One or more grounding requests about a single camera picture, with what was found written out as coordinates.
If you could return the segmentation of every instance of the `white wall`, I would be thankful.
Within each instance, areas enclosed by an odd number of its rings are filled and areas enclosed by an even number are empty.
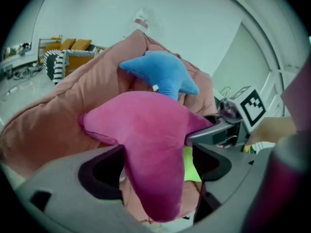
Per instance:
[[[286,0],[247,0],[272,33],[284,67],[301,68],[311,50],[308,32]]]
[[[20,43],[31,42],[35,20],[44,0],[30,0],[9,32],[3,47],[10,47]]]
[[[10,58],[0,62],[0,68],[12,65],[17,67],[28,62],[35,61],[37,59],[37,39],[33,38],[36,19],[40,10],[40,7],[44,0],[31,0],[23,9],[16,22],[11,28],[6,41],[4,42],[2,49],[12,45],[32,42],[32,49],[26,52],[25,55],[14,55]]]
[[[92,39],[110,46],[122,39],[140,7],[152,9],[158,28],[148,32],[173,52],[213,73],[242,19],[230,0],[45,0],[35,36]]]
[[[233,95],[248,85],[253,85],[260,92],[269,73],[269,66],[260,48],[241,25],[212,80],[218,92],[230,86],[230,95]]]

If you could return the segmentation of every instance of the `human hand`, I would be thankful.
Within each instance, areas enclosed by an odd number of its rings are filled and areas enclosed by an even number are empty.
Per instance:
[[[255,128],[246,145],[258,142],[276,143],[279,139],[295,134],[296,127],[291,117],[265,117]]]

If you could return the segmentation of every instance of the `shelf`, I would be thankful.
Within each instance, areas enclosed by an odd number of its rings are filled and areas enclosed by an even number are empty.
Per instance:
[[[61,39],[39,39],[41,41],[45,41],[45,40],[52,40],[52,41],[60,41]]]

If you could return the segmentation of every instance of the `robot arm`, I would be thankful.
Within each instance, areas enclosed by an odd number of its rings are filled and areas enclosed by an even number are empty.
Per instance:
[[[311,144],[305,134],[281,141],[273,150],[262,150],[257,155],[241,152],[265,110],[258,109],[258,116],[247,113],[251,105],[242,98],[253,101],[249,96],[254,95],[254,89],[248,87],[239,93],[222,101],[218,114],[206,116],[215,124],[213,127],[193,132],[185,139],[186,145],[193,147],[193,163],[203,183],[195,224],[186,233],[254,232],[258,224],[277,213],[306,172],[303,154]],[[300,154],[294,146],[299,146]],[[50,232],[150,232],[123,206],[118,187],[123,162],[122,145],[57,159],[26,181],[17,195]],[[279,189],[290,192],[282,197]]]

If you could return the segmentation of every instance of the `white floor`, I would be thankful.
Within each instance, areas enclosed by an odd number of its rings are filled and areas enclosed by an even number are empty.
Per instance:
[[[0,82],[0,131],[5,123],[19,110],[38,100],[54,89],[54,83],[45,70],[41,70],[29,80],[8,80]],[[24,178],[1,164],[11,186],[16,189]]]

